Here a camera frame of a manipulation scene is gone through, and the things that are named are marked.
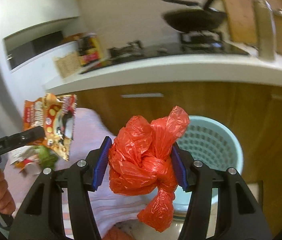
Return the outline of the orange panda snack packet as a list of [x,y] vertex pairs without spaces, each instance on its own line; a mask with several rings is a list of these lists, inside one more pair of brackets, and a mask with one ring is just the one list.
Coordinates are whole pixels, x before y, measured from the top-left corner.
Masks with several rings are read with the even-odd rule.
[[35,101],[24,102],[23,129],[44,129],[44,137],[30,145],[46,146],[65,161],[69,160],[70,145],[74,137],[77,96],[55,96],[47,93]]

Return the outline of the red plastic bag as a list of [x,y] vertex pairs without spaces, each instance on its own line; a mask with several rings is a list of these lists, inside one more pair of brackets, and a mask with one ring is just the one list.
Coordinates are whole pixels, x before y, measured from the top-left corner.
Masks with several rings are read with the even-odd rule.
[[178,183],[170,155],[189,123],[189,115],[179,106],[152,122],[133,116],[110,148],[110,189],[115,194],[140,196],[158,190],[137,215],[140,222],[158,232],[165,231],[174,216],[172,202]]

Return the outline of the orange paper cup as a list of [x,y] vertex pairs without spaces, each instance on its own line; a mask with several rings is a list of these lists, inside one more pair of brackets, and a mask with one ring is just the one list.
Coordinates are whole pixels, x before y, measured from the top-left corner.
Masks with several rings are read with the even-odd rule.
[[17,168],[23,176],[36,176],[41,173],[40,160],[37,155],[30,156],[22,161],[16,161],[14,168]]

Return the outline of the light blue perforated trash basket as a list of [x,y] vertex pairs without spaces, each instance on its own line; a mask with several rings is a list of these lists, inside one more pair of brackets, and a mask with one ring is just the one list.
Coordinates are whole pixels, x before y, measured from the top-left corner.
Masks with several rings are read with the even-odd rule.
[[244,154],[234,133],[220,122],[198,115],[189,116],[190,124],[177,140],[180,149],[209,168],[226,171],[233,167],[242,173]]

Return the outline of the white kitchen countertop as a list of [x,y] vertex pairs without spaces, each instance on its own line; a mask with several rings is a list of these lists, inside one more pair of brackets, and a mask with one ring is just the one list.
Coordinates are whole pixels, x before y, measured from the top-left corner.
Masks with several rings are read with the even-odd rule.
[[282,87],[282,56],[274,62],[244,55],[176,55],[133,61],[44,85],[47,93],[65,94],[81,90],[159,82],[223,81]]

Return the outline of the green leafy vegetable scraps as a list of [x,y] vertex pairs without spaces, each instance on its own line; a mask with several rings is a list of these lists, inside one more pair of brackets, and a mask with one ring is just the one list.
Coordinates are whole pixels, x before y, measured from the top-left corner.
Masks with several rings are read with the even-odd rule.
[[34,150],[38,157],[39,165],[42,169],[55,169],[55,164],[58,161],[58,156],[46,146],[35,146]]

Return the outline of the wooden cabinet door right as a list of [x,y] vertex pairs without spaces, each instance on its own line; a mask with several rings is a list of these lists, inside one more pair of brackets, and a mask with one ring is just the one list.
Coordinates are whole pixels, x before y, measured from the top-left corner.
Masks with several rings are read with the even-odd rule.
[[276,235],[282,229],[282,87],[238,84],[230,127],[244,152],[244,180],[263,182],[263,212]]

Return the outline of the wooden cabinet door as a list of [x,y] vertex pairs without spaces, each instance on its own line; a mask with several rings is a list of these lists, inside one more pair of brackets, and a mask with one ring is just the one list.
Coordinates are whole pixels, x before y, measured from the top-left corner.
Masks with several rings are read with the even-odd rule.
[[238,84],[230,127],[244,152],[244,180],[263,182],[263,212],[276,235],[282,229],[282,87]]
[[[121,94],[162,93],[163,98],[122,98]],[[230,123],[236,88],[224,82],[168,82],[113,86],[78,91],[78,106],[98,113],[103,124],[117,134],[130,117],[152,121],[167,116],[173,107],[188,115],[201,115],[225,125]]]

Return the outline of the beige woven basket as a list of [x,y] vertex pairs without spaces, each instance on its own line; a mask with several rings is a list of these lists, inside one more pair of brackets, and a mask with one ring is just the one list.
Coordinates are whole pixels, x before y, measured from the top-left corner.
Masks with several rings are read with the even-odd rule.
[[73,75],[81,69],[77,52],[70,53],[64,57],[55,57],[54,64],[63,79]]

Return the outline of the wooden cabinet door left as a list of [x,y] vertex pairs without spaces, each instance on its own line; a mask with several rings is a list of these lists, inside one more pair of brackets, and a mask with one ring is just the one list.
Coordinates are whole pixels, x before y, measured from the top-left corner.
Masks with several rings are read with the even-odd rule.
[[[122,98],[121,94],[162,93],[163,98]],[[173,107],[188,115],[201,115],[225,125],[230,123],[236,88],[224,82],[168,82],[113,86],[78,91],[78,106],[98,113],[103,124],[117,134],[130,117],[152,121],[167,116]]]

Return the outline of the dark sauce bottle red label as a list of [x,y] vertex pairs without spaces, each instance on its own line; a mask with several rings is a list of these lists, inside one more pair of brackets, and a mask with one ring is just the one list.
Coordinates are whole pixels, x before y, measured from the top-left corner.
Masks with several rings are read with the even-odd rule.
[[103,58],[100,44],[95,33],[87,33],[79,37],[78,55],[81,66],[86,66]]

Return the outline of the black gas stove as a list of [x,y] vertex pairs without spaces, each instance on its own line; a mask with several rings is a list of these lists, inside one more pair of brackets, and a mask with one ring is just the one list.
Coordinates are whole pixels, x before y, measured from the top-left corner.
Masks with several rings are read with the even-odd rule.
[[244,55],[249,53],[224,41],[220,31],[193,31],[191,33],[178,33],[178,41],[145,47],[140,40],[129,42],[126,46],[113,47],[107,50],[108,58],[85,67],[80,73],[85,74],[117,64],[188,54],[229,54]]

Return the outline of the black frying pan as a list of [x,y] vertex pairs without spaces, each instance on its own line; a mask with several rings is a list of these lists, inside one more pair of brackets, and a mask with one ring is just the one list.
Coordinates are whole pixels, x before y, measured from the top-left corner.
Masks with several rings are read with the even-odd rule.
[[163,20],[170,27],[182,33],[211,31],[218,28],[227,18],[225,12],[210,7],[215,0],[206,0],[204,5],[185,0],[162,1],[186,6],[183,9],[171,10],[162,15]]

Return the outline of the wooden cutting board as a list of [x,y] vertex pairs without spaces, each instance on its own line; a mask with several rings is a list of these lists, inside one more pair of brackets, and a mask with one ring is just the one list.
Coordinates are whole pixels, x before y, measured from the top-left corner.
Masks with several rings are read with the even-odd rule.
[[255,0],[222,0],[227,13],[230,39],[233,42],[257,44],[253,2]]

